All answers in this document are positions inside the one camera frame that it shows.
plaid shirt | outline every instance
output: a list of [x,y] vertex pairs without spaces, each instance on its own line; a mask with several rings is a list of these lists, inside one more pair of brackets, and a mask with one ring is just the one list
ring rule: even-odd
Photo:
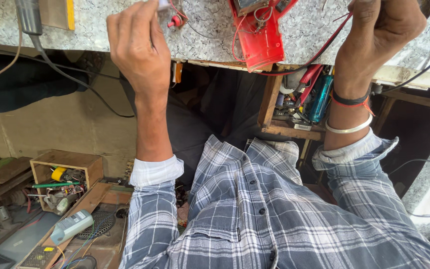
[[136,160],[119,269],[430,268],[430,243],[415,229],[379,160],[395,145],[372,131],[313,157],[338,205],[302,186],[293,142],[248,141],[245,152],[214,136],[177,230],[174,181],[182,161]]

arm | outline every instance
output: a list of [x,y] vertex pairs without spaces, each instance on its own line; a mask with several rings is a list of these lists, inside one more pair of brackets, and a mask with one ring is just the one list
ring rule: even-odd
[[[334,90],[345,99],[363,97],[374,73],[407,42],[418,36],[426,18],[416,0],[355,0],[353,26],[336,57]],[[331,103],[328,124],[334,129],[361,125],[369,116],[364,107]],[[326,170],[333,195],[343,209],[389,229],[414,228],[379,160],[395,145],[376,137],[369,127],[351,134],[326,132],[324,150],[315,166]]]
[[172,153],[166,107],[170,50],[157,21],[158,1],[137,2],[107,18],[110,56],[135,91],[137,155],[134,193],[119,268],[164,267],[178,237],[174,183],[183,162]]
[[[353,0],[351,31],[336,56],[334,90],[345,99],[366,94],[376,71],[426,27],[416,0]],[[331,103],[328,124],[350,129],[368,119],[364,107],[347,108]],[[369,127],[351,134],[326,132],[325,150],[339,149],[365,137]]]

shirt pocket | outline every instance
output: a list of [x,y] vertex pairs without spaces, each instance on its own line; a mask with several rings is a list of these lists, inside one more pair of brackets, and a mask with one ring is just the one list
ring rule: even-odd
[[191,222],[179,239],[196,233],[239,242],[236,198],[211,202]]

shirt sleeve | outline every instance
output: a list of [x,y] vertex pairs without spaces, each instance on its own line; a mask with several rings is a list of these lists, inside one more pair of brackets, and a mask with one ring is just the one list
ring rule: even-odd
[[134,161],[126,244],[119,269],[164,268],[167,248],[179,236],[175,206],[175,179],[183,174],[183,161]]
[[344,210],[380,229],[406,225],[416,229],[379,165],[379,160],[397,143],[398,138],[381,139],[370,128],[363,139],[344,148],[325,151],[320,146],[313,156],[313,165],[316,170],[327,172],[333,197]]

black cloth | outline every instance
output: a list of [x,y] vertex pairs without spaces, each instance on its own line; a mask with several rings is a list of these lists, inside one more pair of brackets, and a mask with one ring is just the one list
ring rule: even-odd
[[[212,134],[241,150],[247,139],[255,137],[270,141],[291,140],[287,136],[262,133],[257,124],[266,81],[266,76],[220,68],[202,98],[203,118],[169,92],[167,128],[173,153],[184,162],[184,174],[179,180],[186,190],[192,187],[205,142]],[[121,81],[121,84],[137,115],[134,90],[127,81]],[[213,130],[220,130],[230,117],[232,131],[227,137],[220,137]]]
[[[13,58],[13,56],[0,55],[0,70]],[[63,53],[49,58],[54,63],[76,67]],[[86,73],[63,68],[62,70],[82,82],[88,82]],[[60,75],[45,63],[19,58],[13,66],[0,74],[0,113],[27,106],[44,98],[85,90],[84,86]]]

